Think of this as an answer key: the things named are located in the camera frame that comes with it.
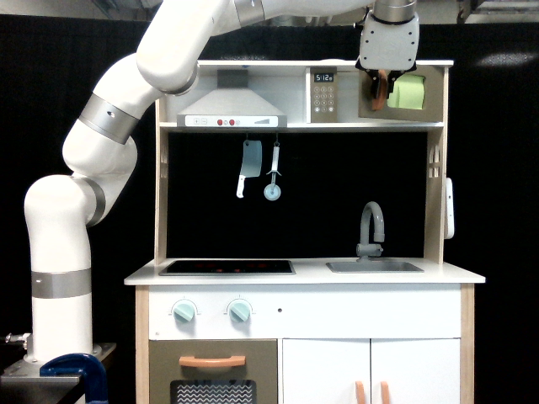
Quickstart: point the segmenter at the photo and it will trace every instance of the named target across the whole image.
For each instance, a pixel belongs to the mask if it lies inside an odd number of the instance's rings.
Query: orange handle
[[[357,404],[365,404],[365,390],[363,389],[363,383],[360,381],[355,382],[355,396],[357,397]]]
[[[386,381],[383,381],[380,383],[382,386],[382,404],[390,404],[389,403],[389,386],[387,385]]]
[[[231,356],[223,359],[198,359],[194,356],[182,356],[179,358],[180,366],[190,368],[228,368],[230,366],[244,366],[244,356]]]

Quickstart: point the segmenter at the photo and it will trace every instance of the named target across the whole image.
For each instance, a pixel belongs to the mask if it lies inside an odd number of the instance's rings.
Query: oven handle
[[[181,356],[179,358],[180,366],[190,368],[228,368],[230,366],[244,366],[245,362],[244,356],[231,356],[222,359],[199,359],[194,356]]]

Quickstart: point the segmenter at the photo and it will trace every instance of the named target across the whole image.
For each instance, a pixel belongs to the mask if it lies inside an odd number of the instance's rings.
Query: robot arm
[[[137,53],[104,74],[69,132],[63,156],[72,176],[42,178],[26,195],[34,334],[29,358],[43,363],[63,354],[92,352],[86,228],[107,216],[135,167],[132,129],[164,93],[185,93],[196,84],[197,59],[208,39],[279,15],[321,17],[367,3],[371,0],[163,1]],[[412,27],[417,25],[415,0],[379,3],[366,18],[358,67],[368,72],[409,70],[414,51],[404,63],[394,63],[392,44],[399,35],[409,41],[408,32],[417,38],[417,27]]]

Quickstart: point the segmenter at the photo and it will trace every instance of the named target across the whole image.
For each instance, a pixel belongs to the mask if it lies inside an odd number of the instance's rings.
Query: mint green knob
[[[188,300],[181,300],[174,305],[172,312],[177,322],[185,324],[193,320],[195,316],[195,305]]]
[[[246,322],[251,316],[251,307],[245,300],[235,300],[230,304],[228,313],[234,322]]]

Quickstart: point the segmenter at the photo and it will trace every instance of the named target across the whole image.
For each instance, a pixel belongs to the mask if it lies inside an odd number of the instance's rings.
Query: play kitchen
[[[155,258],[125,280],[136,287],[137,403],[472,404],[474,284],[484,277],[443,262],[451,62],[418,61],[412,95],[410,82],[396,84],[399,100],[376,110],[352,61],[249,63],[202,61],[195,90],[157,102]],[[244,199],[262,170],[249,134],[275,136],[271,205],[284,188],[279,133],[426,133],[423,257],[383,252],[376,201],[358,207],[347,258],[169,257],[168,138],[228,131],[245,134]]]

